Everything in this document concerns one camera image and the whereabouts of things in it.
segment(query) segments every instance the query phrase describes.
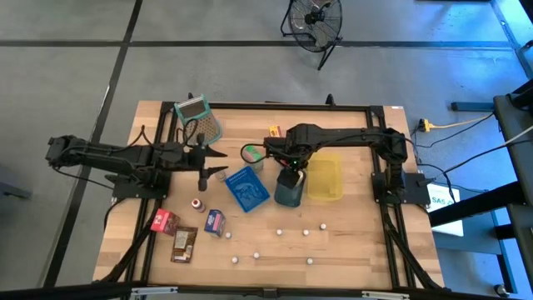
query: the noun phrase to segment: black floor stripe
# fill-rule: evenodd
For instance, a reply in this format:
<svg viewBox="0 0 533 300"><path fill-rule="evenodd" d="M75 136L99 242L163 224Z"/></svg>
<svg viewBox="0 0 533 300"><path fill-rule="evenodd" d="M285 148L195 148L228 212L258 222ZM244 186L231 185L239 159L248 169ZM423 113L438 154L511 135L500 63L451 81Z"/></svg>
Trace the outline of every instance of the black floor stripe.
<svg viewBox="0 0 533 300"><path fill-rule="evenodd" d="M127 25L126 34L122 40L122 46L118 51L117 60L115 62L115 67L113 68L111 78L109 79L109 85L107 86L107 92L104 96L100 112L98 113L97 121L95 123L94 129L92 130L92 135L90 138L91 143L98 143L100 137L103 133L103 128L107 120L107 115L109 114L109 108L115 95L115 90L117 89L118 79L122 71L122 66L124 65L124 60L126 59L127 54L127 43L132 38L133 29L137 23L139 12L141 10L142 0L136 0L135 6L133 7L132 16L130 17L130 22ZM81 176L88 178L91 173L91 168L82 167ZM68 242L72 236L72 230L76 224L77 214L79 208L82 205L83 194L85 193L85 188L87 187L87 182L83 180L78 180L76 185L73 188L72 198L70 201L70 206L68 207L67 216L65 222L62 225L61 233L59 234L59 239L57 240L54 253L52 255L52 260L50 262L50 267L48 269L47 275L44 280L43 286L53 287L56 285L57 276L61 271L61 265L63 259L65 258L65 253L67 252Z"/></svg>
<svg viewBox="0 0 533 300"><path fill-rule="evenodd" d="M343 41L338 46L354 48L513 48L505 41ZM298 47L296 41L100 41L100 40L0 40L0 47L55 47L55 48L104 48L104 47Z"/></svg>
<svg viewBox="0 0 533 300"><path fill-rule="evenodd" d="M132 41L130 47L298 47L286 41ZM410 42L410 41L342 41L340 47L354 48L511 48L506 41L492 42Z"/></svg>
<svg viewBox="0 0 533 300"><path fill-rule="evenodd" d="M121 47L123 41L99 40L0 40L0 47Z"/></svg>

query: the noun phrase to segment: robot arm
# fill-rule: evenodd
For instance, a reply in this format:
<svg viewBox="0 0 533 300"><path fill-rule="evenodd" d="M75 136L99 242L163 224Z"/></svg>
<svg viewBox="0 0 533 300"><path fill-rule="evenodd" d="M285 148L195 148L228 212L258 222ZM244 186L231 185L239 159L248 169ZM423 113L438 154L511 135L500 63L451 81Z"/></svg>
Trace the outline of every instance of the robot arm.
<svg viewBox="0 0 533 300"><path fill-rule="evenodd" d="M158 198L149 196L167 195L171 172L198 171L198 189L205 191L207 179L213 173L227 168L205 169L206 157L223 158L226 154L205 145L202 134L197 135L197 140L198 144L186 152L184 145L179 142L118 147L91 143L74 136L52 137L48 141L50 148L46 159L56 169L83 165L116 173L106 175L109 181L115 183L114 197ZM130 187L131 194L127 194L127 187Z"/></svg>
<svg viewBox="0 0 533 300"><path fill-rule="evenodd" d="M302 123L287 130L286 137L265 137L263 147L267 157L274 157L285 167L278 183L288 188L295 187L298 171L323 147L370 147L387 162L387 190L401 196L405 188L401 165L407 160L406 138L392 128L323 129Z"/></svg>

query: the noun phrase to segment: black cable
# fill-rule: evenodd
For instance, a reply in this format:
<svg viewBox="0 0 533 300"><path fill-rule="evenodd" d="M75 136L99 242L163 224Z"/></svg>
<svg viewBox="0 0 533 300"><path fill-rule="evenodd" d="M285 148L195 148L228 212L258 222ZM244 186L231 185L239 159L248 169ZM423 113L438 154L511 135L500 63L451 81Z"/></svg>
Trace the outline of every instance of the black cable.
<svg viewBox="0 0 533 300"><path fill-rule="evenodd" d="M442 184L442 185L446 185L446 184L447 184L447 183L443 183L443 182L433 182L433 183ZM462 189L464 189L464 190L466 190L466 191L470 191L470 192L474 192L474 193L485 193L485 192L489 192L488 189L480 190L480 189L475 189L475 188L468 188L468 187L460 186L459 184L452 184L451 186L454 187L454 188L462 188Z"/></svg>
<svg viewBox="0 0 533 300"><path fill-rule="evenodd" d="M479 153L479 154L477 154L477 155L474 155L473 157L470 157L470 158L466 159L464 162L458 163L458 164L456 164L455 166L450 167L449 169L447 169L447 170L445 170L445 171L442 171L442 174L449 173L449 172L451 172L451 171L453 171L453 170L455 170L455 169L457 169L457 168L459 168L459 167L461 167L461 166L467 164L468 162L470 162L470 161L472 161L472 160L474 160L474 159L476 159L476 158L478 158L478 157L480 157L480 156L483 156L483 155L485 155L485 154L487 154L487 153L491 153L491 152L496 151L496 150L498 150L498 149L502 149L502 148L506 148L506 147L514 146L514 145L518 145L518 144L521 144L521 143L531 143L531 142L533 142L533 140L526 139L526 140L524 140L524 141L510 142L510 143L508 143L508 144L506 144L506 145L501 145L501 146L498 146L498 147L494 147L494 148L492 148L492 149L489 149L489 150L487 150L487 151L484 151L484 152L481 152L481 153Z"/></svg>
<svg viewBox="0 0 533 300"><path fill-rule="evenodd" d="M133 140L133 142L130 142L129 145L127 145L126 147L122 147L122 148L119 148L119 149L109 149L108 152L109 153L118 153L118 152L121 152L121 151L124 151L124 150L127 150L133 146L135 146L135 143L139 140L139 138L141 138L142 136L142 130L139 132L139 135L137 135L137 137L135 137L135 139Z"/></svg>
<svg viewBox="0 0 533 300"><path fill-rule="evenodd" d="M415 128L412 132L411 132L411 137L413 137L413 149L415 150L415 160L416 160L416 163L422 163L422 159L420 158L420 154L418 153L418 148L416 147L416 140L418 139L418 137L416 136L416 132L418 130Z"/></svg>
<svg viewBox="0 0 533 300"><path fill-rule="evenodd" d="M189 127L189 124L191 122L194 121L194 127L192 128L192 132L191 132L191 135L187 136L187 128ZM194 135L194 133L197 131L198 129L198 119L195 119L195 118L192 118L190 119L189 121L187 121L187 123L185 123L185 125L183 125L183 144L184 145L187 145L189 146L189 140L192 138L192 136Z"/></svg>
<svg viewBox="0 0 533 300"><path fill-rule="evenodd" d="M419 166L432 167L432 168L435 168L435 169L437 169L437 170L443 172L442 175L443 175L444 178L446 179L446 185L448 186L448 192L450 193L451 200L453 200L453 203L457 203L457 201L456 201L456 197L453 195L453 191L451 190L451 181L450 181L450 178L448 177L448 175L447 175L446 173L444 173L444 171L443 171L441 168L439 168L439 167L437 167L437 166L434 166L434 165L432 165L432 164L429 164L429 163L418 163L418 165L419 165ZM436 179L436 177L434 177L434 178L430 178L430 179L429 179L429 180L430 180L430 183L433 183L433 182L435 181L435 179Z"/></svg>
<svg viewBox="0 0 533 300"><path fill-rule="evenodd" d="M88 182L88 183L89 183L89 182L90 182L90 183L94 183L94 184L96 184L96 185L99 185L100 187L103 187L103 188L109 188L110 190L113 190L113 187L110 187L110 186L105 185L105 184L103 184L103 183L96 182L96 181L91 180L91 179L89 179L89 178L79 177L79 176L72 175L72 174L69 174L69 173L66 173L66 172L61 172L61 171L59 171L58 169L56 169L56 168L54 168L54 167L52 168L52 170L54 170L54 171L56 171L57 173L60 173L60 174L62 174L62 175L65 175L65 176L71 177L71 178L76 178L76 179L79 179L79 180L85 180L85 181Z"/></svg>
<svg viewBox="0 0 533 300"><path fill-rule="evenodd" d="M244 151L244 148L248 147L248 146L258 146L258 147L262 147L263 145L262 144L259 144L259 143L248 143L248 144L245 144L244 146L241 147L241 158L242 160L245 162L245 163L250 163L250 164L253 164L253 163L259 163L261 160L267 158L267 156L265 155L264 157L261 157L259 159L257 159L255 162L250 162L248 160L246 160L244 158L244 155L242 155L242 152Z"/></svg>
<svg viewBox="0 0 533 300"><path fill-rule="evenodd" d="M444 141L447 140L447 139L453 138L454 136L456 136L456 135L458 135L458 134L460 134L460 133L463 133L463 132L465 132L465 131L468 130L468 129L473 128L474 126L476 126L476 125L478 125L479 123L485 121L486 119L492 117L493 115L494 115L494 112L492 112L490 115L488 115L488 116L482 118L480 121L475 122L473 125L470 125L469 127L467 127L467 128L465 128L465 129L463 129L463 130L460 130L460 131L458 131L458 132L456 132L456 133L450 135L449 137L445 137L445 138L442 138L442 139L440 139L440 140L437 140L437 141L432 142L431 145L429 145L429 146L425 146L425 145L416 145L416 146L417 146L417 147L422 147L422 148L431 148L431 147L433 147L433 146L434 146L435 144L437 144L437 143L444 142Z"/></svg>
<svg viewBox="0 0 533 300"><path fill-rule="evenodd" d="M113 203L106 211L106 216L103 218L103 230L105 231L106 230L106 227L107 227L107 218L109 217L109 213L111 212L111 210L113 210L114 207L116 207L116 205L120 204L122 201L126 200L126 198L117 198L116 202Z"/></svg>
<svg viewBox="0 0 533 300"><path fill-rule="evenodd" d="M144 138L144 140L147 142L148 146L150 146L154 150L158 150L158 151L161 151L161 152L171 152L171 151L174 151L174 150L176 150L176 149L178 149L180 147L179 145L174 147L174 148L171 148L171 149L163 149L163 148L157 147L152 142L150 142L150 140L148 139L146 133L144 132L144 125L141 126L141 135L142 135L142 138Z"/></svg>

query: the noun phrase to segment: wire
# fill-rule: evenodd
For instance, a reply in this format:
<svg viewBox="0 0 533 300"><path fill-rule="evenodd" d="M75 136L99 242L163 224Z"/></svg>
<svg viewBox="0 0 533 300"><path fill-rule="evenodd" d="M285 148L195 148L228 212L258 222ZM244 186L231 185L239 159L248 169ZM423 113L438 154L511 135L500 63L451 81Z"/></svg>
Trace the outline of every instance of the wire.
<svg viewBox="0 0 533 300"><path fill-rule="evenodd" d="M474 159L476 159L476 158L478 158L478 157L480 157L480 156L483 156L483 155L485 155L485 154L487 154L487 153L491 153L491 152L493 152L493 151L496 151L496 150L498 150L498 149L502 149L502 148L505 148L505 147L515 146L515 145L518 145L518 144L522 144L522 143L530 143L530 142L533 142L533 140L527 139L527 140L519 141L519 142L510 142L510 143L508 143L508 144L504 144L504 145L501 145L501 146L498 146L498 147L494 147L494 148L489 149L489 150L487 150L487 151L484 151L484 152L481 152L481 153L479 153L479 154L476 154L476 155L474 155L473 157L470 157L470 158L466 159L464 162L460 162L460 163L456 164L455 166L450 167L449 169L443 171L442 174L449 173L449 172L451 172L451 171L457 169L458 167L461 167L461 166L463 166L463 165L469 163L470 161L472 161L472 160L474 160Z"/></svg>
<svg viewBox="0 0 533 300"><path fill-rule="evenodd" d="M85 180L86 182L90 182L90 183L94 183L96 185L99 185L100 187L103 187L103 188L109 188L110 190L113 190L113 187L110 187L108 185L105 185L103 183L99 183L99 182L96 182L94 180L91 180L89 178L84 178L84 177L79 177L79 176L76 176L76 175L72 175L72 174L69 174L69 173L66 173L66 172L61 172L59 171L57 168L53 167L52 170L56 171L57 173L60 173L62 175L65 175L65 176L68 176L70 178L76 178L76 179L79 179L79 180Z"/></svg>
<svg viewBox="0 0 533 300"><path fill-rule="evenodd" d="M262 147L263 145L260 144L260 143L248 143L248 144L245 144L244 146L241 147L241 158L242 160L245 162L245 163L250 163L250 164L253 164L253 163L259 163L261 160L267 158L267 156L263 156L259 159L257 159L255 162L250 162L249 160L245 159L244 158L244 155L242 155L242 152L244 151L244 148L248 147L248 146L258 146L258 147Z"/></svg>
<svg viewBox="0 0 533 300"><path fill-rule="evenodd" d="M436 183L436 184L446 184L446 183L443 183L443 182L433 182L433 183ZM462 188L466 191L470 191L470 192L474 192L474 193L485 193L485 192L489 192L488 189L484 189L484 190L480 190L480 189L475 189L475 188L468 188L468 187L463 187L463 186L460 186L459 184L452 184L451 185L452 187L454 188Z"/></svg>
<svg viewBox="0 0 533 300"><path fill-rule="evenodd" d="M157 147L152 142L150 142L150 140L148 139L147 135L145 134L144 125L141 126L141 135L142 135L142 138L144 138L144 140L147 142L148 146L150 146L154 150L158 150L158 151L161 151L161 152L171 152L171 151L174 151L174 150L176 150L176 149L178 149L180 147L179 145L177 145L177 146L175 146L174 148L171 148L171 149L163 149L163 148Z"/></svg>
<svg viewBox="0 0 533 300"><path fill-rule="evenodd" d="M438 129L442 129L442 128L452 128L452 127L455 127L455 126L460 126L460 125L466 125L466 124L470 124L470 123L473 123L473 122L477 122L477 121L483 121L485 117L479 117L479 118L475 118L473 120L468 120L468 121L464 121L464 122L457 122L457 123L452 123L452 124L449 124L449 125L433 125L433 124L430 124L430 128L438 128Z"/></svg>
<svg viewBox="0 0 533 300"><path fill-rule="evenodd" d="M133 147L135 145L135 143L139 140L139 138L141 138L142 136L142 131L144 130L144 125L143 127L141 127L141 131L139 132L139 135L137 135L137 137L135 137L135 139L133 140L133 142L130 142L129 145L127 145L126 147L122 147L122 148L119 148L119 149L110 149L108 150L110 153L118 153L118 152L121 152L121 151L124 151L124 150L127 150L131 147Z"/></svg>
<svg viewBox="0 0 533 300"><path fill-rule="evenodd" d="M491 113L490 115L486 116L486 117L483 117L480 121L474 123L473 125L471 125L471 126L465 128L465 129L463 129L463 130L460 130L460 131L458 131L458 132L456 132L456 133L450 135L449 137L445 137L445 138L442 138L442 139L440 139L440 140L434 141L434 142L433 142L431 145L429 145L429 146L426 146L426 145L418 145L418 144L417 144L416 146L417 146L417 147L422 147L422 148L431 148L431 147L433 147L433 146L434 146L435 144L437 144L437 143L444 142L444 141L447 140L447 139L453 138L454 136L456 136L456 135L458 135L458 134L460 134L460 133L463 133L463 132L465 132L466 130L471 129L471 128L477 126L478 124L482 123L483 121L485 121L486 119L492 117L493 115L494 115L494 112Z"/></svg>
<svg viewBox="0 0 533 300"><path fill-rule="evenodd" d="M450 197L451 197L451 200L453 200L453 203L457 203L456 201L456 197L453 195L453 191L451 190L451 181L450 181L450 178L448 177L448 175L444 172L444 170L442 170L441 168L437 167L437 166L434 166L432 164L429 164L429 163L418 163L419 166L427 166L427 167L432 167L432 168L435 168L439 171L442 172L442 175L444 176L444 178L446 179L446 185L448 186L448 192L450 193ZM433 183L435 181L436 177L434 178L430 178L430 182Z"/></svg>
<svg viewBox="0 0 533 300"><path fill-rule="evenodd" d="M191 132L191 135L190 136L187 136L187 128L189 127L189 124L194 121L194 127L192 128L192 132ZM190 119L189 121L187 121L187 123L185 123L185 125L183 126L183 144L184 145L187 145L189 146L189 139L192 138L192 136L194 135L194 133L197 131L198 129L198 119L195 119L195 118L192 118Z"/></svg>
<svg viewBox="0 0 533 300"><path fill-rule="evenodd" d="M505 143L504 143L503 145L501 145L501 146L505 146L505 145L508 145L508 144L514 142L517 138L519 138L519 137L523 136L524 134L528 133L531 129L533 129L533 126L527 128L527 129L524 130L523 132L518 133L514 138L508 140L507 142L505 142Z"/></svg>
<svg viewBox="0 0 533 300"><path fill-rule="evenodd" d="M109 217L109 213L111 210L113 210L116 205L120 204L122 201L126 200L126 198L117 198L116 202L113 203L106 211L106 216L103 218L103 230L106 230L107 227L107 218Z"/></svg>
<svg viewBox="0 0 533 300"><path fill-rule="evenodd" d="M418 130L415 128L411 131L411 137L413 137L413 149L415 150L415 160L416 163L422 163L422 159L420 158L420 154L418 153L418 147L416 147L416 140L418 139L416 136L416 132Z"/></svg>

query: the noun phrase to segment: orange object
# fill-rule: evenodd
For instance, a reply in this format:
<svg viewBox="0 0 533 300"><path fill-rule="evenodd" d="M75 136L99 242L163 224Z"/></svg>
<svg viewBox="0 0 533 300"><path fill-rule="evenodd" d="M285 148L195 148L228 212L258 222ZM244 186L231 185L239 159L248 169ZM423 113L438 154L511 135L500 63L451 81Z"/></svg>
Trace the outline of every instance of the orange object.
<svg viewBox="0 0 533 300"><path fill-rule="evenodd" d="M281 138L281 128L278 125L270 126L268 132L271 138Z"/></svg>

